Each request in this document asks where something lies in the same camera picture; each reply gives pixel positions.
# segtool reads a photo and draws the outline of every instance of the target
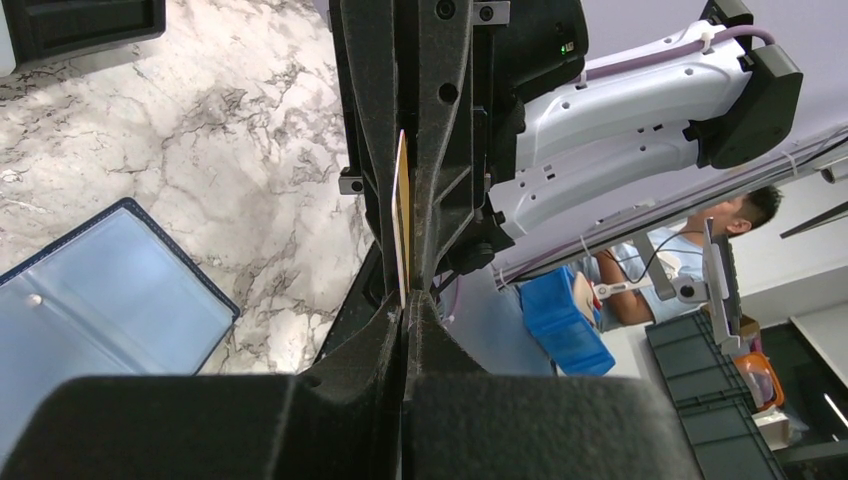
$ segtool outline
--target screw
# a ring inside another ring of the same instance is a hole
[[[442,20],[453,18],[454,13],[456,13],[456,5],[451,0],[441,0],[436,4],[436,14]]]
[[[492,10],[492,7],[483,7],[483,8],[480,9],[480,20],[483,20],[484,22],[488,22],[494,16],[495,16],[495,12],[494,12],[494,10]]]
[[[33,293],[32,295],[30,295],[30,296],[28,296],[28,297],[27,297],[27,301],[26,301],[26,303],[27,303],[27,305],[29,305],[30,307],[36,307],[36,306],[41,305],[42,303],[44,303],[44,298],[43,298],[41,295],[37,294],[37,293]]]

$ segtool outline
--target orange object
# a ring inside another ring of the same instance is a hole
[[[778,380],[774,368],[772,368],[765,355],[760,352],[752,352],[733,359],[733,363],[736,364],[745,383],[751,387],[755,400],[758,398],[763,399],[762,401],[757,401],[758,408],[761,412],[768,410],[772,405],[777,405],[778,407],[783,405],[785,400],[783,388],[781,388],[780,380]],[[773,389],[773,395],[769,396],[767,400],[764,399],[765,395],[762,392],[764,382],[760,381],[766,376],[771,380],[770,384]]]

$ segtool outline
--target card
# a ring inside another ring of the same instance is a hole
[[[392,188],[392,229],[395,237],[395,255],[398,265],[398,285],[400,304],[406,308],[406,295],[409,293],[409,257],[411,245],[411,213],[409,188],[409,163],[406,151],[406,133],[401,130],[398,138],[397,157],[395,159],[395,178]]]

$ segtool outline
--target dark green crate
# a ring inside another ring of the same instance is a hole
[[[728,355],[713,341],[710,317],[693,312],[645,329],[660,372],[678,409],[740,399],[757,412],[754,397]]]
[[[677,413],[704,480],[786,479],[743,400]]]

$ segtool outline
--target black mount bracket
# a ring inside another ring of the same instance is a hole
[[[733,27],[752,25],[754,16],[739,0],[711,0],[702,20]],[[739,59],[751,78],[730,110],[716,118],[692,121],[683,131],[699,144],[698,167],[733,168],[776,147],[789,135],[804,75],[777,45],[754,49],[751,37],[737,40]]]

